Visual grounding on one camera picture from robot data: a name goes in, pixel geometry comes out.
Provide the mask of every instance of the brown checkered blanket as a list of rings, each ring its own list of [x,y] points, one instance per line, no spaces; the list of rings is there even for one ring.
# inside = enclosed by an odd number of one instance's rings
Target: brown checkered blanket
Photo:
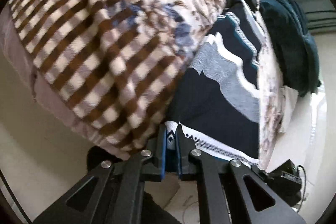
[[[34,65],[80,119],[142,148],[225,0],[9,0]]]

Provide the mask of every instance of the bed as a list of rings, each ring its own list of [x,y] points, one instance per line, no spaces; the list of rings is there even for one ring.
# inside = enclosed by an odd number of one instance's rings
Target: bed
[[[4,3],[0,45],[34,100],[123,160],[144,147],[166,120],[179,81],[227,8],[227,0]],[[258,5],[253,17],[263,33],[257,73],[258,165],[265,169],[284,96]]]

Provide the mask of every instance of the wall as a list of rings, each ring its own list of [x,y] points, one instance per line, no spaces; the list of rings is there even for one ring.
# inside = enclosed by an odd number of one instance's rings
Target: wall
[[[336,193],[336,33],[316,35],[315,40],[327,99],[327,133],[314,190],[301,210],[307,224],[320,218]]]

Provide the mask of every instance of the floral blanket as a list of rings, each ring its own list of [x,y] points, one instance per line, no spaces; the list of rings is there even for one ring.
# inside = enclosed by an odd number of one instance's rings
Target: floral blanket
[[[9,0],[34,65],[121,151],[142,148],[225,0]]]

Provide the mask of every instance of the metal screw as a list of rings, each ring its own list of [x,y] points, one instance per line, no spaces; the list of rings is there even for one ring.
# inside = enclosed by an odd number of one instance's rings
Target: metal screw
[[[239,166],[241,166],[242,162],[240,160],[231,160],[231,164],[234,167],[239,167]]]
[[[152,151],[145,149],[141,151],[141,155],[144,157],[149,157],[152,154]]]
[[[112,166],[112,162],[110,162],[109,160],[104,160],[100,165],[103,168],[110,168]]]
[[[202,154],[202,151],[199,150],[199,149],[193,149],[193,150],[191,150],[191,154],[198,157]]]

